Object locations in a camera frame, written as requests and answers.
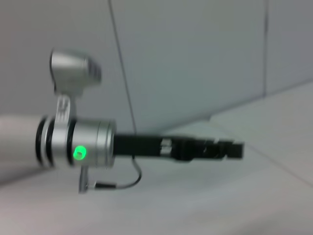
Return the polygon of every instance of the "silver cylindrical joint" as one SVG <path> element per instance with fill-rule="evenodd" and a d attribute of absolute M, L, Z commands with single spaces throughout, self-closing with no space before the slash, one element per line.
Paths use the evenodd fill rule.
<path fill-rule="evenodd" d="M 115 129 L 112 121 L 78 120 L 72 137 L 74 165 L 113 167 Z"/>

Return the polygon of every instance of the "green led light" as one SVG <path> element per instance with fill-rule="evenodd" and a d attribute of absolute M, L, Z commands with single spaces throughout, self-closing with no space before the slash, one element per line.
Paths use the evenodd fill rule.
<path fill-rule="evenodd" d="M 75 151 L 74 151 L 74 153 L 73 153 L 73 157 L 74 157 L 76 160 L 79 160 L 79 161 L 80 161 L 80 160 L 82 160 L 82 159 L 85 158 L 86 154 L 87 154 L 86 148 L 80 145 L 80 146 L 77 146 L 77 147 L 75 148 Z"/>

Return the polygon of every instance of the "white wall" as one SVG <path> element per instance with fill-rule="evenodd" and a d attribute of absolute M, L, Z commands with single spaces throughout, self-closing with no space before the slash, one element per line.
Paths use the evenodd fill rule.
<path fill-rule="evenodd" d="M 115 118 L 133 131 L 106 0 L 2 0 L 0 114 L 51 114 L 56 99 L 49 73 L 53 47 L 78 49 L 102 66 L 101 87 L 78 102 L 78 114 Z"/>
<path fill-rule="evenodd" d="M 139 131 L 261 96 L 262 0 L 114 0 Z"/>
<path fill-rule="evenodd" d="M 269 0 L 268 93 L 313 78 L 312 10 L 312 0 Z"/>

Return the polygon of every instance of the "silver camera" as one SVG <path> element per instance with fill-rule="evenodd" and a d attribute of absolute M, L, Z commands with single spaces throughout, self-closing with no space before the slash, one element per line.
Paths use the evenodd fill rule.
<path fill-rule="evenodd" d="M 81 95 L 85 87 L 101 82 L 101 68 L 89 56 L 53 49 L 50 73 L 57 94 Z"/>

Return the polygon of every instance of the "black cable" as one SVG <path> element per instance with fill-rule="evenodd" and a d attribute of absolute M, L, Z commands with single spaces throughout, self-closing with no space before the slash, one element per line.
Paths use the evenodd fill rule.
<path fill-rule="evenodd" d="M 129 183 L 129 184 L 126 184 L 126 185 L 117 185 L 117 184 L 96 182 L 94 185 L 94 188 L 95 189 L 127 189 L 127 188 L 134 187 L 135 185 L 137 185 L 139 183 L 139 181 L 142 178 L 142 170 L 141 170 L 140 166 L 138 165 L 138 163 L 136 162 L 134 155 L 132 155 L 132 163 L 133 163 L 133 166 L 138 173 L 138 178 L 136 179 L 136 181 Z"/>

